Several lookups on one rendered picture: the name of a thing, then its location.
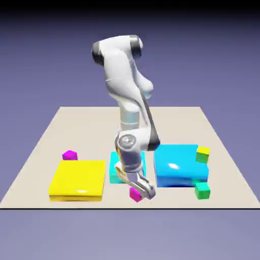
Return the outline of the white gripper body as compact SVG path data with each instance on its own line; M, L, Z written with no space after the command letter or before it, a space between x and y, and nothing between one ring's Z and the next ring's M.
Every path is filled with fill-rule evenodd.
M155 197L156 192L154 186L147 178L145 178L141 174L141 171L135 173L127 173L123 171L123 167L120 162L115 164L115 169L119 179L138 191L141 194L142 198L147 198L151 200Z

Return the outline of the small magenta cube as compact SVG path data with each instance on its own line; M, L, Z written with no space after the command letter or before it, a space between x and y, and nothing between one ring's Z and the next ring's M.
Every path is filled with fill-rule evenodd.
M77 160L78 159L78 154L75 151L68 150L65 153L62 154L62 159L63 160Z
M133 187L129 189L129 197L137 203L142 200L141 193L135 190Z

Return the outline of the small green cube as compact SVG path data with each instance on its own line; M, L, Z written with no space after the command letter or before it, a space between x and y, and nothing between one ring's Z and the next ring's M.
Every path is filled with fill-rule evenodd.
M210 197L211 189L207 182L198 182L194 191L198 200L205 200Z

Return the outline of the small yellow cube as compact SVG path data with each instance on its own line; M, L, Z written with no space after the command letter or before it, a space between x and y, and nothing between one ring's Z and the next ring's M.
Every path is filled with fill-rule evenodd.
M208 162L210 148L199 146L196 151L196 161L206 164Z

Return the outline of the large turquoise box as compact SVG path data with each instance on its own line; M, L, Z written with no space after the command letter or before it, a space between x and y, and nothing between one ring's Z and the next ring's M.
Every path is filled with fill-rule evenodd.
M145 152L141 152L141 159L143 163L143 175L146 177L146 160ZM110 165L109 165L109 180L111 184L122 184L123 181L118 177L117 171L115 169L115 164L119 162L119 157L116 151L112 151L110 154Z

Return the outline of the large blue box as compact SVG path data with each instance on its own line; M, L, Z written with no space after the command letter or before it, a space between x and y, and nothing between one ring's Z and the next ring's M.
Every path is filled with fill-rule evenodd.
M206 163L196 161L196 144L162 144L154 152L153 164L157 187L193 187L207 182Z

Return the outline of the large yellow box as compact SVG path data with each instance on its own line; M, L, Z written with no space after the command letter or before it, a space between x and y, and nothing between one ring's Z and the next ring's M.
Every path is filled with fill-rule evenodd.
M62 160L49 186L49 198L53 202L99 202L105 173L104 160Z

